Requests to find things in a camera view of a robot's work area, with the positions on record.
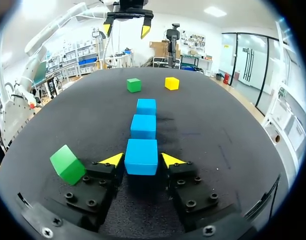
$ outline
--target black table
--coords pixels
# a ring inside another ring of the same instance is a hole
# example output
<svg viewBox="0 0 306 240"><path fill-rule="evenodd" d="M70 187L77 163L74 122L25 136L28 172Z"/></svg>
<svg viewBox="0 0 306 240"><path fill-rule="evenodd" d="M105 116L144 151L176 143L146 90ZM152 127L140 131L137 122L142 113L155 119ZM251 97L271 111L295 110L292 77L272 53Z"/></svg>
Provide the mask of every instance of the black table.
<svg viewBox="0 0 306 240"><path fill-rule="evenodd" d="M165 77L180 89L164 87ZM129 93L126 80L142 80ZM163 68L118 68L84 77L48 103L20 132L0 168L0 194L15 218L35 238L16 203L21 192L30 203L63 201L71 188L56 175L49 157L67 144L84 164L125 152L138 98L157 101L159 152L193 161L220 197L247 212L282 173L275 210L288 191L282 161L261 125L233 96L196 72ZM149 198L133 194L125 176L102 233L121 237L163 237L183 232L165 192ZM269 206L257 218L262 226Z"/></svg>

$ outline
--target screw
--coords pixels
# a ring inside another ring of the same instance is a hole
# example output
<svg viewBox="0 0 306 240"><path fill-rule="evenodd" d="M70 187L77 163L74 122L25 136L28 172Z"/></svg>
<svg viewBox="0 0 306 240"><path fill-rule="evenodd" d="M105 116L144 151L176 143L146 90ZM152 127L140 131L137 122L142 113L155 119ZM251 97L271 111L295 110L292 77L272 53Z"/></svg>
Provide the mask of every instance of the screw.
<svg viewBox="0 0 306 240"><path fill-rule="evenodd" d="M98 183L99 183L100 186L105 186L106 185L106 180L102 179Z"/></svg>
<svg viewBox="0 0 306 240"><path fill-rule="evenodd" d="M210 200L211 202L216 202L217 199L218 199L217 193L212 193L212 194L210 194L209 200Z"/></svg>
<svg viewBox="0 0 306 240"><path fill-rule="evenodd" d="M202 181L202 179L199 176L196 176L194 178L194 181L195 181L196 184L199 184Z"/></svg>
<svg viewBox="0 0 306 240"><path fill-rule="evenodd" d="M60 226L62 226L62 220L59 219L59 218L54 218L52 224L53 224L55 227L60 227Z"/></svg>
<svg viewBox="0 0 306 240"><path fill-rule="evenodd" d="M53 232L52 232L52 230L51 229L49 229L49 228L42 228L42 236L43 237L45 237L46 239L51 239L51 238L53 238Z"/></svg>
<svg viewBox="0 0 306 240"><path fill-rule="evenodd" d="M88 176L84 176L83 177L83 182L85 182L86 184L90 182L90 178Z"/></svg>
<svg viewBox="0 0 306 240"><path fill-rule="evenodd" d="M86 202L86 204L92 208L92 207L95 207L97 205L97 202L95 200L89 200Z"/></svg>
<svg viewBox="0 0 306 240"><path fill-rule="evenodd" d="M194 200L188 200L188 201L186 202L186 207L189 208L189 209L192 209L192 208L194 208L195 206L196 206L196 201L194 201Z"/></svg>
<svg viewBox="0 0 306 240"><path fill-rule="evenodd" d="M184 185L186 183L186 181L185 180L177 180L177 184L178 185Z"/></svg>
<svg viewBox="0 0 306 240"><path fill-rule="evenodd" d="M215 226L209 225L203 228L203 236L211 237L216 232Z"/></svg>
<svg viewBox="0 0 306 240"><path fill-rule="evenodd" d="M65 198L66 198L66 200L68 200L69 202L74 202L74 201L76 200L74 194L71 193L71 192L68 192L68 193L65 195Z"/></svg>

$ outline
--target cardboard box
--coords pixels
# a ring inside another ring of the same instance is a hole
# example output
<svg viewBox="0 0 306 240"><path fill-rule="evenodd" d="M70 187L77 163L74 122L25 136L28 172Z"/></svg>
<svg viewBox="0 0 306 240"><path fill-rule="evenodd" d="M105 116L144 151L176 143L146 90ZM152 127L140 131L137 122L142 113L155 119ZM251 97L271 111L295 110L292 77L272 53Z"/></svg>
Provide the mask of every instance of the cardboard box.
<svg viewBox="0 0 306 240"><path fill-rule="evenodd" d="M168 43L169 41L151 41L149 46L155 50L155 57L167 58L168 57ZM180 59L181 51L179 50L179 45L176 44L176 58Z"/></svg>

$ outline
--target glass door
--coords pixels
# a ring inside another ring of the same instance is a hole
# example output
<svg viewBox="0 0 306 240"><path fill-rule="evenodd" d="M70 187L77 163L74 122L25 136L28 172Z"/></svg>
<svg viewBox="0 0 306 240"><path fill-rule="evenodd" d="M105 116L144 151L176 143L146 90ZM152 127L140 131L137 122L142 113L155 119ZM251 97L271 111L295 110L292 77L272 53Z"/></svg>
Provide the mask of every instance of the glass door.
<svg viewBox="0 0 306 240"><path fill-rule="evenodd" d="M267 65L267 38L238 34L234 79L231 86L256 105L263 86Z"/></svg>
<svg viewBox="0 0 306 240"><path fill-rule="evenodd" d="M284 68L281 67L282 65L284 65L284 63L280 61L279 41L269 39L269 61L265 85L261 98L257 104L258 110L264 115L266 115L272 101L273 89L276 88L276 84L278 84L279 79L283 75L282 71Z"/></svg>
<svg viewBox="0 0 306 240"><path fill-rule="evenodd" d="M236 34L222 34L222 51L219 64L219 73L223 76L229 75L229 83L233 74L236 54Z"/></svg>

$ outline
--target block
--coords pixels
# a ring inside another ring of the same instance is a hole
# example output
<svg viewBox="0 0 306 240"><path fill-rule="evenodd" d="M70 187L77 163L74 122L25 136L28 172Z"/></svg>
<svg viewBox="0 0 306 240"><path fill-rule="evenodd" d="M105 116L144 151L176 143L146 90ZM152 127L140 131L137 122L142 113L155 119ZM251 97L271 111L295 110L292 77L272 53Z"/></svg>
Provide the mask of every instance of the block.
<svg viewBox="0 0 306 240"><path fill-rule="evenodd" d="M156 174L158 165L157 141L129 139L125 154L125 168L130 175Z"/></svg>
<svg viewBox="0 0 306 240"><path fill-rule="evenodd" d="M50 160L57 175L70 185L76 184L86 173L83 164L67 145L54 153Z"/></svg>
<svg viewBox="0 0 306 240"><path fill-rule="evenodd" d="M139 115L156 115L156 100L139 99L137 101L136 113Z"/></svg>
<svg viewBox="0 0 306 240"><path fill-rule="evenodd" d="M155 139L156 116L135 114L131 125L131 139Z"/></svg>
<svg viewBox="0 0 306 240"><path fill-rule="evenodd" d="M165 78L165 88L169 90L178 90L179 89L179 80L175 77Z"/></svg>
<svg viewBox="0 0 306 240"><path fill-rule="evenodd" d="M142 82L140 79L132 78L127 80L127 90L131 93L140 92L142 89Z"/></svg>

